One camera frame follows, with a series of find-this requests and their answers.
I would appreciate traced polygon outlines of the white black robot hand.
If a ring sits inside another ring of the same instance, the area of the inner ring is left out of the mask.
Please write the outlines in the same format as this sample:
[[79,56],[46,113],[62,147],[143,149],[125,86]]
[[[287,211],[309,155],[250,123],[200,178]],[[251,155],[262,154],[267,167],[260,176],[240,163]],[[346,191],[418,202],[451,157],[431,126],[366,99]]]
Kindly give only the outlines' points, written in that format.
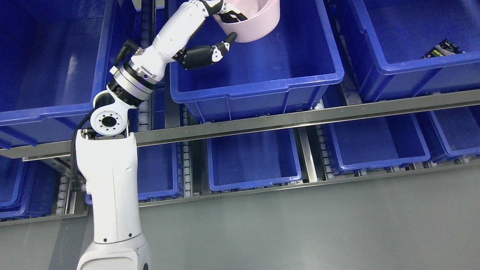
[[217,15],[224,23],[247,20],[237,7],[222,0],[189,0],[167,20],[157,33],[151,46],[131,57],[130,67],[140,77],[159,82],[166,66],[175,61],[185,70],[211,66],[218,63],[230,51],[238,34],[232,32],[215,45],[187,48],[190,39],[203,26],[207,17]]

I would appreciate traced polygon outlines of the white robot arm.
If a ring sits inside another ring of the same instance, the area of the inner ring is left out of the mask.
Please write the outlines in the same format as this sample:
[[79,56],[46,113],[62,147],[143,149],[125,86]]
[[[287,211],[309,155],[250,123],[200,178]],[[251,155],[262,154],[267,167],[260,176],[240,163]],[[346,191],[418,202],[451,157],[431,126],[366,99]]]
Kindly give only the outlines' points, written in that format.
[[142,100],[118,78],[119,64],[140,51],[125,41],[110,70],[115,77],[94,97],[93,109],[72,138],[72,177],[82,173],[94,215],[94,239],[79,258],[79,270],[152,269],[139,214],[137,140],[128,129],[128,111]]

